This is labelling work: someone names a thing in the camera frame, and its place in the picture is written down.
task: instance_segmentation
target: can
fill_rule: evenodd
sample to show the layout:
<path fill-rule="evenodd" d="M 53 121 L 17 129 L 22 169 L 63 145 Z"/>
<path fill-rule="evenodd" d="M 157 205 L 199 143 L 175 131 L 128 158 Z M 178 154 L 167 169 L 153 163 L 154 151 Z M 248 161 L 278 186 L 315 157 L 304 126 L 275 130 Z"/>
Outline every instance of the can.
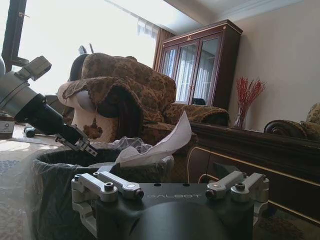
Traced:
<path fill-rule="evenodd" d="M 14 133 L 15 120 L 12 116 L 0 113 L 0 139 L 10 139 Z"/>

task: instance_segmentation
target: tissue paper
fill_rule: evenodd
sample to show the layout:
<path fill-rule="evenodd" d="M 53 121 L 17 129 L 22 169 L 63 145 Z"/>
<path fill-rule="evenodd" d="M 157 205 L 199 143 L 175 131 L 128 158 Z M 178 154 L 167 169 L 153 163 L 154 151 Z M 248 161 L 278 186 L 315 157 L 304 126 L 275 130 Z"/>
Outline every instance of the tissue paper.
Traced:
<path fill-rule="evenodd" d="M 144 153 L 139 153 L 134 147 L 129 146 L 120 152 L 115 162 L 120 163 L 122 167 L 156 163 L 185 146 L 190 141 L 191 134 L 191 126 L 184 111 L 172 132 L 155 146 Z"/>

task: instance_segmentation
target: ceiling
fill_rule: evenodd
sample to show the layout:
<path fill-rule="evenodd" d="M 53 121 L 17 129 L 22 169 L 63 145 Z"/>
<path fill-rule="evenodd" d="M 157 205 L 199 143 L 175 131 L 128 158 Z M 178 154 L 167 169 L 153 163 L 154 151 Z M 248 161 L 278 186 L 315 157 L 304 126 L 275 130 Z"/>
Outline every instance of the ceiling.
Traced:
<path fill-rule="evenodd" d="M 198 23 L 238 21 L 303 0 L 164 0 Z"/>
<path fill-rule="evenodd" d="M 233 22 L 303 0 L 105 0 L 173 34 L 229 19 Z"/>

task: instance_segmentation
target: sofa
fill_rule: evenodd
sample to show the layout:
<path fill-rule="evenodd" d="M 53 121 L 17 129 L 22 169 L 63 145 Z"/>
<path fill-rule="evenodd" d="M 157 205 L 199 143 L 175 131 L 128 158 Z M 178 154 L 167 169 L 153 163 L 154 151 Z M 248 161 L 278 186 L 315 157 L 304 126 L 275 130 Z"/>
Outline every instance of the sofa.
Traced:
<path fill-rule="evenodd" d="M 265 126 L 264 132 L 320 141 L 320 102 L 311 107 L 305 121 L 273 120 Z"/>
<path fill-rule="evenodd" d="M 59 88 L 58 98 L 74 108 L 72 123 L 80 129 L 95 119 L 103 135 L 95 140 L 98 142 L 127 136 L 154 145 L 173 130 L 184 111 L 191 122 L 229 124 L 225 109 L 175 103 L 174 80 L 132 56 L 93 53 L 79 57 L 69 81 Z M 175 153 L 172 182 L 187 181 L 186 156 L 197 140 L 193 133 L 189 144 Z"/>

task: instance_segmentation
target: trash bin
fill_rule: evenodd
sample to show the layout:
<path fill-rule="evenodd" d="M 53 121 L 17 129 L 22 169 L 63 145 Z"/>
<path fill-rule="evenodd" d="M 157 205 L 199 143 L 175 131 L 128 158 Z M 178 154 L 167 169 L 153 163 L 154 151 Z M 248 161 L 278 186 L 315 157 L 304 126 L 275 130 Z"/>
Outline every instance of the trash bin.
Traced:
<path fill-rule="evenodd" d="M 31 234 L 36 240 L 94 240 L 72 209 L 71 180 L 76 174 L 93 174 L 96 162 L 114 162 L 121 148 L 98 149 L 98 157 L 73 150 L 54 150 L 34 156 L 27 177 L 24 199 Z M 173 166 L 172 156 L 159 163 L 114 167 L 110 171 L 130 182 L 166 182 Z"/>

